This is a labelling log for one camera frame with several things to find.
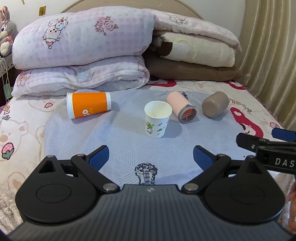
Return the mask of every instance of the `bed headboard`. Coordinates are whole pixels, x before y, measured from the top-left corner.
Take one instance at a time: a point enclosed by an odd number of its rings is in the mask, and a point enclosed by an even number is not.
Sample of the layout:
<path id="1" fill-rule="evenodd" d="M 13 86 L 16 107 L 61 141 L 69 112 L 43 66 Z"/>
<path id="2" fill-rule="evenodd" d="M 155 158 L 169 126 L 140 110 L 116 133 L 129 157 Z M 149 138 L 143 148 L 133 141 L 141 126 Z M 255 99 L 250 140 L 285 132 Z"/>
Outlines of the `bed headboard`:
<path id="1" fill-rule="evenodd" d="M 203 19 L 195 10 L 180 0 L 78 0 L 63 12 L 78 12 L 101 6 L 129 6 L 135 8 L 152 8 Z"/>

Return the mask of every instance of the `shelf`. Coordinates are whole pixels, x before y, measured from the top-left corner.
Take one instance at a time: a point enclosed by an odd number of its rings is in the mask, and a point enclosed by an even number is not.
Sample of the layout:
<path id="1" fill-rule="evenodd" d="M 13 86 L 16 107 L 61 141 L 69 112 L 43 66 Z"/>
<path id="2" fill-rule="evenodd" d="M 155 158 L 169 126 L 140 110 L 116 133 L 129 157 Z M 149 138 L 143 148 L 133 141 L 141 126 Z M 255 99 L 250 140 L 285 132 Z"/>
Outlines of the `shelf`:
<path id="1" fill-rule="evenodd" d="M 7 71 L 10 70 L 14 65 L 12 63 L 12 54 L 9 54 L 4 57 L 7 65 Z M 5 69 L 0 65 L 0 77 L 6 73 Z"/>

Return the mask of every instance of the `curtain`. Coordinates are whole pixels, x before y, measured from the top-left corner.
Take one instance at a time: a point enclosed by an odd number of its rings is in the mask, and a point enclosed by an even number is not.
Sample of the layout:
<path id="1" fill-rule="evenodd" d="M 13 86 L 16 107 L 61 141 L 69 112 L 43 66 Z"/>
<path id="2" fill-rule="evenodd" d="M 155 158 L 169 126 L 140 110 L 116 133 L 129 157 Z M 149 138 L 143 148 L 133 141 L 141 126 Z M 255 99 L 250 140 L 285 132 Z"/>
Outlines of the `curtain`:
<path id="1" fill-rule="evenodd" d="M 296 0 L 246 0 L 236 65 L 242 83 L 296 131 Z"/>

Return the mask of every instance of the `brown blanket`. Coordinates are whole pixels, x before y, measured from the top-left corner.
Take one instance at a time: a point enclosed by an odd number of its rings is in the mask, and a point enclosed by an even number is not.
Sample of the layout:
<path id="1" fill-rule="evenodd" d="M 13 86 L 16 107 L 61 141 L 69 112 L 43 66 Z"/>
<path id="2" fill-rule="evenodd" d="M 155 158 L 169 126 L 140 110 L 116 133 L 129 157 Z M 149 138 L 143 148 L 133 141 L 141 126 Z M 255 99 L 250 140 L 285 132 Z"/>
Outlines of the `brown blanket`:
<path id="1" fill-rule="evenodd" d="M 239 80 L 242 72 L 233 67 L 209 67 L 206 65 L 173 61 L 156 56 L 147 50 L 143 53 L 145 65 L 151 75 L 173 80 Z"/>

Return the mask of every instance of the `thermos lid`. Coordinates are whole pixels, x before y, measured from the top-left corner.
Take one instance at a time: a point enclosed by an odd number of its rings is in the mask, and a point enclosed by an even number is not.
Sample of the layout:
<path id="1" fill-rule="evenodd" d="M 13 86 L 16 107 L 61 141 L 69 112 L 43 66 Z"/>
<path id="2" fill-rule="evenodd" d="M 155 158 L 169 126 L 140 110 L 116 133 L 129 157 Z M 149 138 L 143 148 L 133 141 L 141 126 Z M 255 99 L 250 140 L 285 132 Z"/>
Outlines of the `thermos lid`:
<path id="1" fill-rule="evenodd" d="M 179 112 L 178 119 L 181 123 L 186 124 L 196 117 L 196 109 L 194 106 L 187 104 Z"/>

